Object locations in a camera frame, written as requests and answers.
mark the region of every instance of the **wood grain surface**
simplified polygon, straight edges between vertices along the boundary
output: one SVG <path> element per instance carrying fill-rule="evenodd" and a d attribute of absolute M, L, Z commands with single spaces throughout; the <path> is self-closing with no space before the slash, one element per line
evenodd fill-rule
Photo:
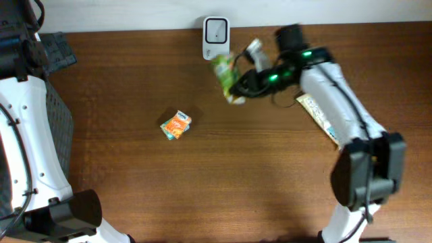
<path fill-rule="evenodd" d="M 273 59 L 276 29 L 234 28 L 232 50 L 258 37 Z M 369 112 L 408 144 L 401 192 L 363 236 L 432 242 L 432 23 L 304 33 L 330 48 Z M 97 191 L 117 230 L 137 242 L 258 242 L 315 236 L 327 225 L 336 147 L 300 105 L 228 105 L 202 57 L 201 30 L 67 38 L 78 64 L 51 82 L 75 120 L 69 181 L 74 192 Z M 191 128 L 168 141 L 159 125 L 177 109 Z"/>

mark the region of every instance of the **cable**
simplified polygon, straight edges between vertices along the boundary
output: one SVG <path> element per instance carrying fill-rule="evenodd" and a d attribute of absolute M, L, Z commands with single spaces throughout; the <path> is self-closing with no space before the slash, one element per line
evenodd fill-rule
<path fill-rule="evenodd" d="M 243 56 L 243 55 L 245 55 L 244 51 L 242 51 L 241 53 L 239 53 L 239 54 L 234 58 L 234 62 L 233 62 L 233 64 L 232 64 L 232 66 L 233 66 L 234 68 L 237 67 L 237 61 L 238 61 L 238 59 L 239 59 L 241 56 Z"/>
<path fill-rule="evenodd" d="M 343 240 L 339 241 L 338 243 L 344 243 L 349 241 L 357 233 L 358 229 L 360 229 L 365 219 L 366 216 L 365 214 L 363 214 L 360 221 L 358 221 L 358 223 L 356 224 L 356 227 L 354 227 L 354 229 L 352 229 L 352 231 Z"/>
<path fill-rule="evenodd" d="M 244 97 L 248 97 L 248 98 L 255 98 L 255 97 L 258 97 L 258 96 L 262 95 L 264 92 L 266 92 L 266 91 L 270 88 L 270 83 L 267 82 L 267 85 L 266 85 L 264 88 L 260 89 L 259 91 L 256 91 L 256 92 L 250 92 L 249 90 L 247 90 L 247 89 L 245 89 L 245 88 L 243 88 L 243 87 L 241 86 L 241 83 L 242 83 L 243 80 L 245 80 L 245 79 L 246 79 L 246 76 L 243 75 L 243 76 L 241 76 L 241 77 L 238 79 L 238 81 L 237 81 L 237 84 L 240 84 L 240 85 L 235 84 L 235 85 L 236 85 L 236 88 L 237 88 L 237 89 L 242 93 L 242 96 L 244 96 Z"/>
<path fill-rule="evenodd" d="M 33 183 L 32 183 L 32 174 L 30 172 L 30 164 L 28 162 L 28 157 L 26 153 L 26 149 L 24 147 L 24 143 L 22 142 L 22 137 L 20 135 L 20 131 L 18 131 L 17 123 L 14 121 L 12 116 L 7 112 L 7 109 L 0 103 L 0 110 L 5 114 L 7 120 L 9 121 L 9 125 L 12 127 L 15 137 L 18 141 L 18 146 L 21 151 L 22 160 L 24 161 L 24 167 L 26 168 L 26 177 L 27 177 L 27 192 L 23 195 L 26 196 L 26 200 L 24 204 L 16 214 L 15 218 L 6 226 L 5 230 L 0 234 L 0 241 L 6 236 L 7 232 L 15 226 L 15 224 L 21 220 L 22 216 L 26 212 L 28 205 L 30 204 L 30 200 L 32 199 L 32 191 L 33 191 Z"/>
<path fill-rule="evenodd" d="M 293 98 L 293 101 L 292 101 L 292 103 L 291 104 L 289 104 L 289 105 L 280 105 L 280 104 L 278 104 L 277 102 L 276 102 L 276 94 L 277 93 L 273 93 L 273 94 L 271 94 L 271 103 L 273 104 L 273 105 L 275 105 L 276 107 L 279 107 L 279 108 L 290 108 L 290 107 L 293 107 L 297 102 L 296 102 L 296 98 L 300 95 L 300 94 L 302 94 L 303 93 L 303 91 L 301 91 L 299 88 L 297 88 L 298 89 L 298 92 L 293 96 L 294 98 Z"/>
<path fill-rule="evenodd" d="M 38 30 L 40 30 L 42 28 L 43 22 L 45 21 L 45 8 L 43 7 L 41 0 L 34 0 L 34 2 L 40 8 L 40 17 L 38 19 L 38 25 L 39 25 Z"/>
<path fill-rule="evenodd" d="M 371 135 L 369 134 L 369 131 L 367 130 L 367 124 L 364 121 L 363 117 L 361 116 L 360 112 L 358 111 L 357 106 L 354 104 L 354 102 L 352 101 L 352 99 L 348 96 L 348 94 L 339 86 L 339 84 L 333 79 L 331 78 L 331 76 L 320 66 L 317 65 L 318 69 L 321 71 L 321 73 L 323 73 L 323 75 L 342 93 L 342 95 L 345 97 L 345 99 L 349 102 L 350 106 L 352 107 L 352 109 L 354 110 L 360 124 L 361 127 L 365 134 L 366 137 L 368 139 L 368 146 L 369 146 L 369 164 L 367 167 L 367 181 L 366 181 L 366 196 L 364 198 L 364 212 L 366 214 L 366 220 L 368 223 L 372 223 L 373 218 L 372 215 L 369 212 L 369 202 L 371 201 L 371 180 L 372 180 L 372 176 L 373 176 L 373 162 L 372 162 L 372 156 L 373 156 L 373 145 L 372 145 L 372 138 Z"/>

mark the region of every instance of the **green led light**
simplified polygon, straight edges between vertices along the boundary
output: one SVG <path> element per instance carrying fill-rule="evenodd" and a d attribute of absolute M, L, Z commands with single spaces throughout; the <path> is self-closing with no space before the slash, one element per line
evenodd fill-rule
<path fill-rule="evenodd" d="M 277 80 L 278 77 L 279 77 L 279 75 L 274 74 L 274 75 L 272 75 L 272 76 L 269 77 L 269 81 L 270 81 L 270 82 L 274 82 L 274 81 Z"/>
<path fill-rule="evenodd" d="M 312 51 L 307 51 L 303 53 L 303 57 L 310 57 L 312 55 Z"/>

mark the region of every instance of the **snack package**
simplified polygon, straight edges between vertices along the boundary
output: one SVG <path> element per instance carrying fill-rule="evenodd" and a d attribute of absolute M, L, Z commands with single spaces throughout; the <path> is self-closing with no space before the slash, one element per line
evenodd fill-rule
<path fill-rule="evenodd" d="M 168 139 L 172 136 L 179 138 L 187 129 L 189 124 L 192 122 L 192 118 L 188 117 L 185 113 L 177 111 L 176 115 L 161 125 L 161 129 L 167 135 Z"/>
<path fill-rule="evenodd" d="M 338 138 L 336 138 L 335 130 L 331 126 L 330 122 L 325 117 L 321 108 L 319 108 L 317 102 L 311 97 L 310 94 L 304 94 L 297 98 L 297 101 L 302 104 L 304 109 L 309 115 L 315 120 L 318 126 L 324 130 L 324 132 L 339 146 Z"/>
<path fill-rule="evenodd" d="M 167 138 L 169 139 L 169 140 L 173 140 L 174 138 L 175 138 L 175 136 L 173 135 L 173 134 L 170 134 L 167 130 L 165 130 L 165 126 L 170 122 L 172 120 L 172 118 L 171 119 L 169 119 L 169 120 L 167 120 L 164 124 L 162 124 L 161 125 L 161 129 L 162 129 L 162 131 L 163 131 L 163 133 L 167 136 Z M 185 131 L 187 131 L 187 130 L 189 130 L 189 125 L 186 127 L 186 129 L 183 131 L 183 132 L 185 132 Z"/>
<path fill-rule="evenodd" d="M 234 58 L 232 54 L 218 55 L 211 60 L 213 71 L 223 89 L 223 95 L 229 104 L 241 105 L 246 102 L 245 97 L 237 97 L 230 94 L 230 88 L 237 82 L 240 73 L 237 67 L 234 67 Z"/>

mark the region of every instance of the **black motor joint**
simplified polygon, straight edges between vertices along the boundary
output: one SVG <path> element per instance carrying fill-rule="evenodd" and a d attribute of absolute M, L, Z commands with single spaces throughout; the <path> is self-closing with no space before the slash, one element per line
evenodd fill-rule
<path fill-rule="evenodd" d="M 247 71 L 230 88 L 236 96 L 265 97 L 300 83 L 302 70 L 310 65 L 333 61 L 325 47 L 310 49 L 299 24 L 285 26 L 275 32 L 279 55 L 272 68 Z"/>
<path fill-rule="evenodd" d="M 45 48 L 35 37 L 41 28 L 28 0 L 0 1 L 0 79 L 45 79 Z"/>

